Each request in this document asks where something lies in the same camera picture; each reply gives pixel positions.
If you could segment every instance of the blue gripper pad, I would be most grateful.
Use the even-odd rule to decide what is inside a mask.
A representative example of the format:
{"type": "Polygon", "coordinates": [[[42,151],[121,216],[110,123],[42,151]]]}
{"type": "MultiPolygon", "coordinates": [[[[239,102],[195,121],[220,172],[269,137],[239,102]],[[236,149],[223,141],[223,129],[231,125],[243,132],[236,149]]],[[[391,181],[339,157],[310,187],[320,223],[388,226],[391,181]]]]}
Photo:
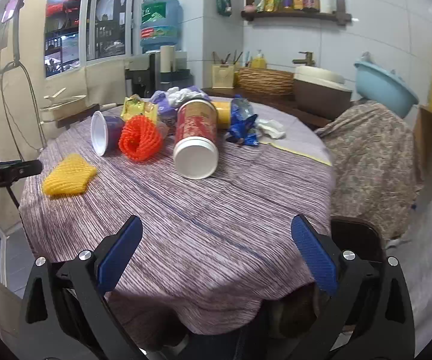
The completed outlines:
{"type": "Polygon", "coordinates": [[[291,222],[291,236],[318,287],[333,296],[337,291],[337,268],[315,235],[316,230],[301,216],[291,222]]]}
{"type": "Polygon", "coordinates": [[[118,239],[98,267],[98,291],[101,294],[114,290],[124,269],[143,238],[143,223],[137,216],[125,223],[118,239]]]}

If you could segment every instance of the wooden counter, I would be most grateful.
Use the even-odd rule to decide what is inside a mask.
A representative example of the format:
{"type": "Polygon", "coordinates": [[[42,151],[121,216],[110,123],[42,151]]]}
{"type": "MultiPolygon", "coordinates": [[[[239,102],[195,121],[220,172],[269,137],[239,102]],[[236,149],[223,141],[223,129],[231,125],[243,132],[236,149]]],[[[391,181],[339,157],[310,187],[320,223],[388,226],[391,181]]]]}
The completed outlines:
{"type": "Polygon", "coordinates": [[[330,120],[325,119],[320,116],[308,114],[307,112],[297,109],[296,102],[294,101],[294,96],[290,95],[269,95],[252,93],[241,88],[234,89],[212,89],[204,88],[202,89],[209,96],[218,97],[229,97],[234,98],[235,95],[240,95],[248,99],[253,103],[259,103],[264,105],[269,105],[279,111],[286,112],[287,114],[297,117],[306,126],[311,128],[311,130],[316,130],[316,128],[324,127],[330,120]]]}

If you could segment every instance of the wicker basket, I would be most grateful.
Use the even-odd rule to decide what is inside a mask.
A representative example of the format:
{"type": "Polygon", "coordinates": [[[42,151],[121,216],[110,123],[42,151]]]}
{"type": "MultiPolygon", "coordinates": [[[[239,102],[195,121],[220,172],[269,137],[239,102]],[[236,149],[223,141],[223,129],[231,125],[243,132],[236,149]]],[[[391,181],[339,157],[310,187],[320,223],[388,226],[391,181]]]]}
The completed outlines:
{"type": "Polygon", "coordinates": [[[253,93],[290,95],[293,93],[293,73],[272,69],[242,68],[239,86],[253,93]]]}

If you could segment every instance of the striped tablecloth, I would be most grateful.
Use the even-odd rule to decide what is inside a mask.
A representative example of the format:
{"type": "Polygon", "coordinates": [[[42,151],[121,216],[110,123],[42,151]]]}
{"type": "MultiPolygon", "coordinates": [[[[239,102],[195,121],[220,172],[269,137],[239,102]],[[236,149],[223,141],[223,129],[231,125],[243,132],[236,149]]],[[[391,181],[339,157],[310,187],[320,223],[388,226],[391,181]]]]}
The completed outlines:
{"type": "MultiPolygon", "coordinates": [[[[295,117],[274,111],[296,146],[308,137],[295,117]]],[[[35,255],[52,261],[94,249],[130,215],[141,218],[143,239],[109,304],[142,348],[157,346],[174,312],[197,334],[225,333],[248,323],[263,299],[279,299],[313,280],[291,240],[290,223],[303,213],[329,234],[332,168],[269,144],[237,147],[220,138],[218,170],[205,180],[187,180],[174,171],[173,137],[145,163],[121,153],[100,158],[86,120],[49,143],[40,156],[43,173],[26,180],[24,228],[35,255]],[[44,196],[44,178],[73,152],[98,168],[87,192],[44,196]]],[[[324,150],[318,139],[314,145],[324,150]]]]}

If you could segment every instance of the wooden mirror frame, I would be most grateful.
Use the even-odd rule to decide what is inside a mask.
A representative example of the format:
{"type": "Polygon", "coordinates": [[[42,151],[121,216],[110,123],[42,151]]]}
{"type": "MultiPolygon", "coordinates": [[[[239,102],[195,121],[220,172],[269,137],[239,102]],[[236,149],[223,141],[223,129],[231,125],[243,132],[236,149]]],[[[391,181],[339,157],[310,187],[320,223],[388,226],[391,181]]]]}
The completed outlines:
{"type": "MultiPolygon", "coordinates": [[[[246,0],[246,5],[252,5],[255,0],[246,0]]],[[[242,11],[241,16],[248,21],[259,17],[309,17],[335,21],[340,26],[351,23],[353,17],[346,12],[346,0],[336,0],[336,11],[333,13],[305,12],[301,10],[279,11],[279,12],[246,12],[242,11]]]]}

